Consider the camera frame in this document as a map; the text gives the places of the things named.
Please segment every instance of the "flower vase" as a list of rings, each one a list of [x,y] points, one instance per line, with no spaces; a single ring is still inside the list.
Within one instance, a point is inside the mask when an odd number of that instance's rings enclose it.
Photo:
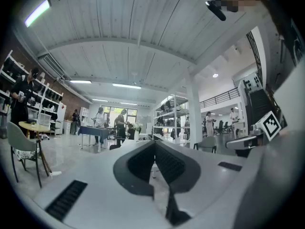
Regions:
[[[134,132],[134,140],[137,142],[139,141],[139,132],[138,131],[135,131]]]

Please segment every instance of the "black slot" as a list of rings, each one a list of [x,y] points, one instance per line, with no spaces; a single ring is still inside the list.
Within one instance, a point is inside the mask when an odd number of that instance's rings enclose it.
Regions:
[[[243,168],[242,166],[238,166],[238,165],[227,163],[227,162],[220,162],[218,165],[221,167],[230,169],[230,170],[235,170],[235,171],[240,171]]]
[[[79,196],[86,188],[87,183],[73,181],[64,189],[58,197],[46,208],[46,212],[62,221],[69,213]]]

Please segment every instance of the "brick wall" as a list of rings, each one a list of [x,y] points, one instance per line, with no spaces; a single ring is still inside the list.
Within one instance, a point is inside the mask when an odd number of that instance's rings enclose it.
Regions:
[[[19,41],[15,37],[14,33],[9,31],[7,33],[6,39],[4,40],[4,43],[0,50],[1,65],[3,64],[6,56],[10,53],[11,50],[13,50],[12,57],[17,62],[22,63],[24,65],[24,68],[27,71],[30,71],[30,69],[33,69],[34,67],[38,67],[41,71],[43,71],[42,68],[39,67],[39,65],[25,51],[25,49],[22,47],[22,45],[19,43]],[[45,79],[46,79],[45,84],[49,83],[50,88],[57,91],[58,93],[63,93],[61,102],[64,105],[67,105],[65,119],[70,119],[70,117],[73,114],[75,109],[77,109],[78,111],[81,109],[81,107],[85,107],[85,108],[89,109],[89,103],[85,102],[78,96],[76,96],[73,93],[71,93],[70,91],[68,91],[60,83],[58,83],[58,82],[53,83],[54,80],[52,78],[50,78],[49,75],[46,74]]]

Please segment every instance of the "blue table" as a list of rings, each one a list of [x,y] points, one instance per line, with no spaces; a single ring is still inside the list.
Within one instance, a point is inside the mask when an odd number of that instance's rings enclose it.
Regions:
[[[88,126],[81,126],[78,130],[78,135],[81,134],[81,148],[83,147],[83,140],[84,134],[87,135],[97,135],[99,137],[99,151],[101,151],[101,143],[100,140],[105,140],[108,137],[109,130],[108,129],[101,129],[96,127],[88,127]]]

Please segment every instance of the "rectangular light panel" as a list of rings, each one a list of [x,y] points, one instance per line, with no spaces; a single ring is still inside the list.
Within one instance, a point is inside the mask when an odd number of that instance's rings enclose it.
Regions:
[[[130,103],[121,103],[121,104],[136,105],[136,104],[130,104]]]
[[[119,87],[127,87],[127,88],[134,88],[134,89],[141,89],[140,86],[133,86],[133,85],[124,85],[124,84],[117,84],[117,83],[112,83],[113,86],[119,86]]]
[[[92,84],[91,81],[80,81],[80,80],[71,80],[70,81],[71,83],[84,83],[84,84]]]
[[[37,9],[30,14],[30,16],[24,22],[26,27],[29,27],[34,20],[36,20],[43,12],[45,12],[50,7],[49,1],[45,0]]]
[[[101,102],[108,102],[107,100],[95,99],[95,98],[92,98],[92,100],[94,100],[94,101],[101,101]]]

